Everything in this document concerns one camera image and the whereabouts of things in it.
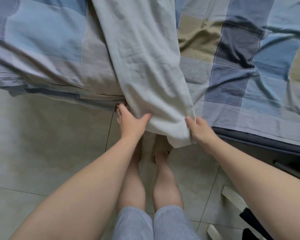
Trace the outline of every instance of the grey shorts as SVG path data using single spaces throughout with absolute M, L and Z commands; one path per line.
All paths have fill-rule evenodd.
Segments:
M 117 218 L 112 240 L 200 240 L 184 211 L 176 205 L 160 208 L 151 217 L 144 211 L 124 207 Z

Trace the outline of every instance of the chair leg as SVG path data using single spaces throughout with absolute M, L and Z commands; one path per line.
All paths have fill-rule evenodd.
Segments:
M 248 207 L 247 204 L 244 202 L 244 199 L 230 187 L 223 186 L 221 193 L 228 200 L 230 200 L 231 203 L 234 204 L 241 212 L 243 212 L 243 210 Z
M 222 236 L 220 235 L 218 230 L 216 230 L 214 225 L 210 224 L 208 226 L 207 233 L 209 234 L 209 236 L 211 237 L 212 240 L 223 240 Z

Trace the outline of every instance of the hand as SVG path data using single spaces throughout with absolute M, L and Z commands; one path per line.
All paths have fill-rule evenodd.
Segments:
M 141 119 L 136 119 L 124 104 L 120 104 L 117 110 L 118 123 L 121 128 L 121 138 L 134 138 L 139 141 L 152 114 L 147 113 Z
M 210 145 L 220 138 L 214 133 L 208 122 L 197 116 L 197 122 L 189 116 L 185 118 L 188 128 L 191 130 L 192 136 L 201 145 L 206 153 L 211 154 Z

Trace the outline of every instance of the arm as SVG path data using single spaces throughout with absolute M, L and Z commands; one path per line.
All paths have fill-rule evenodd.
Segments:
M 300 180 L 221 140 L 208 123 L 187 117 L 193 137 L 220 163 L 274 239 L 300 239 Z
M 151 115 L 137 120 L 118 109 L 121 139 L 47 197 L 11 240 L 97 239 L 115 207 L 133 151 Z

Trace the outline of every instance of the forearm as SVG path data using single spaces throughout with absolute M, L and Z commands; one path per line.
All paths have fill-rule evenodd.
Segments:
M 138 138 L 119 140 L 35 209 L 11 239 L 96 239 L 110 218 Z
M 300 239 L 299 179 L 221 139 L 215 139 L 209 150 L 274 239 Z

